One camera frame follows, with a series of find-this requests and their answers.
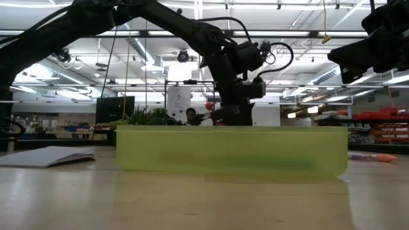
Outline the row of red storage bins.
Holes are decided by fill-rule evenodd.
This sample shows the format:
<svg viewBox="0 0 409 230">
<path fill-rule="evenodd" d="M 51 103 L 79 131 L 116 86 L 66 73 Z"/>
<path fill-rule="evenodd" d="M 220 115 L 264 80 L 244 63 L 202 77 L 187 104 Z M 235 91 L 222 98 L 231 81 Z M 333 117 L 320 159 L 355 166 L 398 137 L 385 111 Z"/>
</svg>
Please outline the row of red storage bins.
<svg viewBox="0 0 409 230">
<path fill-rule="evenodd" d="M 364 111 L 352 114 L 352 120 L 409 120 L 409 113 L 400 112 L 397 107 L 382 107 L 378 111 Z"/>
</svg>

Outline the silver air duct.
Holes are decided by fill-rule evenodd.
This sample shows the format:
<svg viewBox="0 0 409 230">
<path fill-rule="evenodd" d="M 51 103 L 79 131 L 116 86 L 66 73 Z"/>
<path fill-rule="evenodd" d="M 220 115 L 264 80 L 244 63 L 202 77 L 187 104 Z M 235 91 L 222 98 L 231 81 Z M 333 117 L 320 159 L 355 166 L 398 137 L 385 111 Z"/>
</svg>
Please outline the silver air duct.
<svg viewBox="0 0 409 230">
<path fill-rule="evenodd" d="M 20 74 L 25 74 L 34 80 L 56 81 L 57 79 L 64 79 L 76 84 L 83 84 L 83 81 L 76 79 L 72 74 L 68 73 L 67 70 L 63 70 L 62 66 L 59 66 L 48 59 L 32 64 L 21 71 Z"/>
</svg>

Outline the person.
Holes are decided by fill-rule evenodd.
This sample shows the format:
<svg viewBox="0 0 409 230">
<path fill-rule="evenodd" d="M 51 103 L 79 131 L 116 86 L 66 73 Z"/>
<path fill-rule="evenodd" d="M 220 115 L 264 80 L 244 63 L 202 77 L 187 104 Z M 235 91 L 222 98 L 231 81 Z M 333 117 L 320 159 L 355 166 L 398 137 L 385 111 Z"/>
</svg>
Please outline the person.
<svg viewBox="0 0 409 230">
<path fill-rule="evenodd" d="M 187 121 L 185 122 L 186 125 L 199 126 L 201 124 L 199 119 L 196 118 L 196 110 L 192 107 L 186 110 L 186 117 L 187 117 Z"/>
</svg>

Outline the white panel with text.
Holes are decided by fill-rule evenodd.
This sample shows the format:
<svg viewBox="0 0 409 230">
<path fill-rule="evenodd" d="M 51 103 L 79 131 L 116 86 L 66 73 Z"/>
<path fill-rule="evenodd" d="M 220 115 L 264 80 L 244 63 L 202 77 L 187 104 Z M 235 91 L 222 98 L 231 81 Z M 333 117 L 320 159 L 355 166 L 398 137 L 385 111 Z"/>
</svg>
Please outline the white panel with text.
<svg viewBox="0 0 409 230">
<path fill-rule="evenodd" d="M 252 110 L 254 126 L 279 127 L 281 125 L 281 110 L 278 105 L 256 104 Z"/>
</svg>

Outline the small green potted plant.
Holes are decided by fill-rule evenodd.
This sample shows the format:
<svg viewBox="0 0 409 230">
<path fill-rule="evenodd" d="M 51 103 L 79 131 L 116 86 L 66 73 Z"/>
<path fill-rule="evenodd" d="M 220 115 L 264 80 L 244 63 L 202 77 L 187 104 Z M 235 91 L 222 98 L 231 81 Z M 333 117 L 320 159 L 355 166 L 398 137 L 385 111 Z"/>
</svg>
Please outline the small green potted plant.
<svg viewBox="0 0 409 230">
<path fill-rule="evenodd" d="M 164 108 L 137 107 L 128 119 L 131 125 L 164 125 L 168 118 Z"/>
</svg>

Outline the black monitor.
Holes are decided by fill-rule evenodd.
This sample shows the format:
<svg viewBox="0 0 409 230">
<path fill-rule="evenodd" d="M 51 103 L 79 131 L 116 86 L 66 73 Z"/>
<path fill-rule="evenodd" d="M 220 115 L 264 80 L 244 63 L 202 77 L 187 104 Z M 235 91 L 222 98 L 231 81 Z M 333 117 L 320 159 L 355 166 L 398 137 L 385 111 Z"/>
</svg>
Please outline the black monitor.
<svg viewBox="0 0 409 230">
<path fill-rule="evenodd" d="M 134 96 L 98 98 L 96 101 L 96 123 L 110 123 L 131 117 L 134 107 Z"/>
</svg>

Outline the purple marker with orange cap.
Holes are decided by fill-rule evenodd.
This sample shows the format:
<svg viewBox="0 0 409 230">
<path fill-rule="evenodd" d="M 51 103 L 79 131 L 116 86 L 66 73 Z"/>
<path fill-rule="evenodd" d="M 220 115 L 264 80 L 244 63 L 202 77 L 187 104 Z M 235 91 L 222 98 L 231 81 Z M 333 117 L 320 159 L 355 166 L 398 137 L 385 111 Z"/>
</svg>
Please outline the purple marker with orange cap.
<svg viewBox="0 0 409 230">
<path fill-rule="evenodd" d="M 393 162 L 397 157 L 389 154 L 348 153 L 350 160 L 375 160 L 378 162 Z"/>
</svg>

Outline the translucent yellow-green plastic bin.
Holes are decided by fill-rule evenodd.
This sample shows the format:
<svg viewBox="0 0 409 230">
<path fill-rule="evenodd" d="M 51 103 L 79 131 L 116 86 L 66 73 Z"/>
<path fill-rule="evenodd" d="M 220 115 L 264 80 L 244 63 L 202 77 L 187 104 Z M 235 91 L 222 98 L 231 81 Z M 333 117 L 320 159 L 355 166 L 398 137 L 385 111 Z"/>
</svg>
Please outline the translucent yellow-green plastic bin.
<svg viewBox="0 0 409 230">
<path fill-rule="evenodd" d="M 348 167 L 339 126 L 144 126 L 116 129 L 122 169 L 250 178 L 335 178 Z"/>
</svg>

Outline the white notepad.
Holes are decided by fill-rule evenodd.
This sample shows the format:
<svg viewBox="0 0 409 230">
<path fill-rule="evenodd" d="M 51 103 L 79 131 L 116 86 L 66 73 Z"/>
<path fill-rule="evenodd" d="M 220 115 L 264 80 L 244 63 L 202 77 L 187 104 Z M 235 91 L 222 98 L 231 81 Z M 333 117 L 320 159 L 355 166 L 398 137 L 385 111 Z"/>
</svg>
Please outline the white notepad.
<svg viewBox="0 0 409 230">
<path fill-rule="evenodd" d="M 91 150 L 92 148 L 49 146 L 2 156 L 0 166 L 47 168 L 77 160 L 95 160 L 96 156 Z"/>
</svg>

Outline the black overhead light bar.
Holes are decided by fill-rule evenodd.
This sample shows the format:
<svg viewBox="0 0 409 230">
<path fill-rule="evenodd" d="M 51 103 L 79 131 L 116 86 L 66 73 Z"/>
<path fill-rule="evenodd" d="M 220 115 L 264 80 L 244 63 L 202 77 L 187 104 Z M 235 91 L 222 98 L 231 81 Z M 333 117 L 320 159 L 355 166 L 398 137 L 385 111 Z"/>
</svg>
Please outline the black overhead light bar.
<svg viewBox="0 0 409 230">
<path fill-rule="evenodd" d="M 295 30 L 248 30 L 248 35 L 251 38 L 323 38 L 325 35 L 329 35 L 333 38 L 365 38 L 367 33 L 365 31 L 295 31 Z M 114 35 L 120 37 L 131 36 L 135 38 L 163 38 L 163 37 L 175 37 L 169 31 L 164 30 L 120 30 L 107 31 L 98 35 L 88 35 L 88 37 L 113 37 Z"/>
</svg>

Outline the shelf of red-white boxes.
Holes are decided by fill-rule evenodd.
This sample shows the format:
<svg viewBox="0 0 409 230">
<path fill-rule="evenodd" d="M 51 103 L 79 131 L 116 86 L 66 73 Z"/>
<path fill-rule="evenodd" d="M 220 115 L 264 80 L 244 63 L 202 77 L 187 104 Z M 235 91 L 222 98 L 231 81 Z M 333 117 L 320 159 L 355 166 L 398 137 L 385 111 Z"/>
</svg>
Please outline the shelf of red-white boxes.
<svg viewBox="0 0 409 230">
<path fill-rule="evenodd" d="M 409 144 L 409 123 L 348 123 L 348 142 Z"/>
</svg>

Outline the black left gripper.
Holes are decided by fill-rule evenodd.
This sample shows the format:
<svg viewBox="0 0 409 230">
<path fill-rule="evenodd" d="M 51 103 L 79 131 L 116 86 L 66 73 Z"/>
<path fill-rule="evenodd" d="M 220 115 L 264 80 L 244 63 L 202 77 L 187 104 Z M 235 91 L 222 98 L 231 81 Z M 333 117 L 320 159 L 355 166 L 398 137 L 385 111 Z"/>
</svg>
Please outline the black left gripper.
<svg viewBox="0 0 409 230">
<path fill-rule="evenodd" d="M 248 81 L 236 52 L 217 52 L 208 58 L 208 68 L 221 98 L 220 121 L 226 126 L 252 126 L 252 99 L 266 94 L 266 82 L 256 77 Z"/>
</svg>

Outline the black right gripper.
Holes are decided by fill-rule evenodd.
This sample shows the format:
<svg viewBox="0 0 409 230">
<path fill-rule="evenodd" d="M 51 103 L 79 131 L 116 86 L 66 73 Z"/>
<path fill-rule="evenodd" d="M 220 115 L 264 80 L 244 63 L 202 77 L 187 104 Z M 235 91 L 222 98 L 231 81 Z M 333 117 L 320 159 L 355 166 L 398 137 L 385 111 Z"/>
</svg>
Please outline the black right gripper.
<svg viewBox="0 0 409 230">
<path fill-rule="evenodd" d="M 344 84 L 361 78 L 370 68 L 376 73 L 409 69 L 409 0 L 387 0 L 361 26 L 367 33 L 365 39 L 327 54 L 339 64 Z"/>
</svg>

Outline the black stand column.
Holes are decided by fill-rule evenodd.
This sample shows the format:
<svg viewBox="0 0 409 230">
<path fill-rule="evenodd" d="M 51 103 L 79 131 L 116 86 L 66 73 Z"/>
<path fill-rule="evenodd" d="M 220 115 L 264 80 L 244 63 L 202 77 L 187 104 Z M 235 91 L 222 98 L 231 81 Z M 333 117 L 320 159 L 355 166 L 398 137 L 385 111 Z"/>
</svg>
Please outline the black stand column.
<svg viewBox="0 0 409 230">
<path fill-rule="evenodd" d="M 7 149 L 6 132 L 10 130 L 9 120 L 12 115 L 12 99 L 12 92 L 0 89 L 0 152 Z"/>
</svg>

